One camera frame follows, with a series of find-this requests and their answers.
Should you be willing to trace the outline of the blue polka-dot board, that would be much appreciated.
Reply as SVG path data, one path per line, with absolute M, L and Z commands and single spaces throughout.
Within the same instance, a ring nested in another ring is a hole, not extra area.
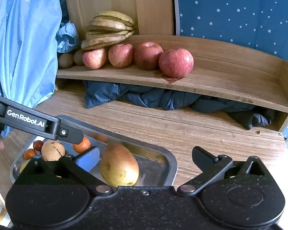
M 288 61 L 288 0 L 175 0 L 181 36 L 221 40 Z

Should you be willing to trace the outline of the dark blue jacket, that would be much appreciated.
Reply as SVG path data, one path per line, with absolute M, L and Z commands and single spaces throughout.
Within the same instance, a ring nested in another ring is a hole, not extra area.
M 84 81 L 84 85 L 86 108 L 118 100 L 144 108 L 161 108 L 166 111 L 184 107 L 199 113 L 221 111 L 246 130 L 270 125 L 275 115 L 273 109 L 191 92 L 90 80 Z

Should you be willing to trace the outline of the steel tray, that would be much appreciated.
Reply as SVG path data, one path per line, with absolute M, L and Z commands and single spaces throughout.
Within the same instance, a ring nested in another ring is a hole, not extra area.
M 107 137 L 107 143 L 117 143 L 125 146 L 136 159 L 139 166 L 139 178 L 135 186 L 171 186 L 177 174 L 177 161 L 174 155 L 163 147 L 141 142 L 102 128 L 78 121 L 66 115 L 60 115 L 60 119 L 67 125 L 80 129 L 93 147 L 100 152 L 98 163 L 89 171 L 90 174 L 105 182 L 100 173 L 100 160 L 106 147 L 106 143 L 94 139 L 98 134 Z M 33 143 L 37 140 L 45 142 L 42 136 L 33 136 L 20 151 L 10 168 L 10 180 L 12 183 L 19 176 L 21 165 L 24 163 L 23 154 L 28 149 L 33 149 Z

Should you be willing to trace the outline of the small orange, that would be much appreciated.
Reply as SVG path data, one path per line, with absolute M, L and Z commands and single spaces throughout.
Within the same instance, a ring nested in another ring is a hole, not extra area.
M 36 155 L 37 155 L 37 152 L 34 149 L 27 149 L 23 154 L 23 158 L 25 160 L 30 160 Z
M 83 137 L 82 142 L 80 144 L 73 144 L 73 149 L 76 153 L 81 154 L 91 147 L 90 141 L 87 137 Z

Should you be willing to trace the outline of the brown kiwi, left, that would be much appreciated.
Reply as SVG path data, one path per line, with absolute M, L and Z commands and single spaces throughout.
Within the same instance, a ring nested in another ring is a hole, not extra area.
M 70 68 L 74 64 L 74 55 L 71 53 L 64 53 L 59 56 L 58 64 L 60 68 L 66 69 Z

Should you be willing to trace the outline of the banana bunch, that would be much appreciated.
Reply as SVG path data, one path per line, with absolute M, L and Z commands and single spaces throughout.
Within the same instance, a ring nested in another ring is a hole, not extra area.
M 134 19 L 124 13 L 106 10 L 95 16 L 86 26 L 84 51 L 95 50 L 123 42 L 135 32 Z

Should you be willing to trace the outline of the striped pepino melon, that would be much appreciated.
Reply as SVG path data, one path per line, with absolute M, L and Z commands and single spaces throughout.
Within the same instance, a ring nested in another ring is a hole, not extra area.
M 47 140 L 42 146 L 41 154 L 45 161 L 57 161 L 65 155 L 65 147 L 61 142 Z

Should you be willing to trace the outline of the pale red apple, leftmost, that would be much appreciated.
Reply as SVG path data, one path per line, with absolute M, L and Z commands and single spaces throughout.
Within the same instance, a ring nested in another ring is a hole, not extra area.
M 108 52 L 104 48 L 86 51 L 83 54 L 83 63 L 91 70 L 100 69 L 108 60 Z

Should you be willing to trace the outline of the brown kiwi,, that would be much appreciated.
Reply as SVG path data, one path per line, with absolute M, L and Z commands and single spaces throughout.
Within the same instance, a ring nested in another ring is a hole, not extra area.
M 78 51 L 76 51 L 76 53 L 74 54 L 74 62 L 76 65 L 78 66 L 84 65 L 83 55 L 84 55 L 84 51 L 82 49 L 79 49 Z
M 74 64 L 74 55 L 71 53 L 64 53 L 59 56 L 58 64 L 60 68 L 66 69 L 70 68 Z

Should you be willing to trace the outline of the green-red pear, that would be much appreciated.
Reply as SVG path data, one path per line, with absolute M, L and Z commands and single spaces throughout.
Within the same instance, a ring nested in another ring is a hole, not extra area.
M 108 144 L 100 161 L 100 173 L 111 186 L 133 186 L 139 178 L 139 166 L 126 147 Z

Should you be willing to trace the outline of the red apple, rightmost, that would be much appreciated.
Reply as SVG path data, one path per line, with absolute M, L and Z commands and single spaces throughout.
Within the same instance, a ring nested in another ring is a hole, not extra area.
M 185 77 L 194 68 L 194 58 L 183 48 L 167 50 L 159 57 L 159 68 L 169 77 Z

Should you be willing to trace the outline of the brown kiwi, right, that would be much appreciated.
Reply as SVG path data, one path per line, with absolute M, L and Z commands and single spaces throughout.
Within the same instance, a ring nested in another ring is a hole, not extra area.
M 79 49 L 78 51 L 76 51 L 76 53 L 74 54 L 74 62 L 76 65 L 78 66 L 84 65 L 83 55 L 84 55 L 84 51 L 82 49 Z

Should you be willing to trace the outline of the cherry tomato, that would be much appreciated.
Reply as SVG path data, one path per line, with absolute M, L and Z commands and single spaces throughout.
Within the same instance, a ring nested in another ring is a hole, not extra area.
M 44 143 L 41 140 L 36 140 L 33 142 L 33 148 L 37 152 L 41 152 L 43 145 Z

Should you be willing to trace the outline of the yellow lemon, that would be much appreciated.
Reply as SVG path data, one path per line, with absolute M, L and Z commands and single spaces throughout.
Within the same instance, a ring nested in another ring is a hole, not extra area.
M 31 160 L 28 159 L 26 161 L 24 161 L 24 163 L 22 163 L 22 165 L 20 166 L 20 169 L 19 169 L 19 173 L 22 173 L 22 171 L 25 169 L 25 167 L 27 166 L 27 164 L 30 162 Z

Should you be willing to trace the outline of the wooden back panel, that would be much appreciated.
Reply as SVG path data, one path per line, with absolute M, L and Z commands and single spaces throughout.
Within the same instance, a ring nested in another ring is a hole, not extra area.
M 174 35 L 173 0 L 66 0 L 71 23 L 80 39 L 86 26 L 97 14 L 114 10 L 132 17 L 136 34 Z

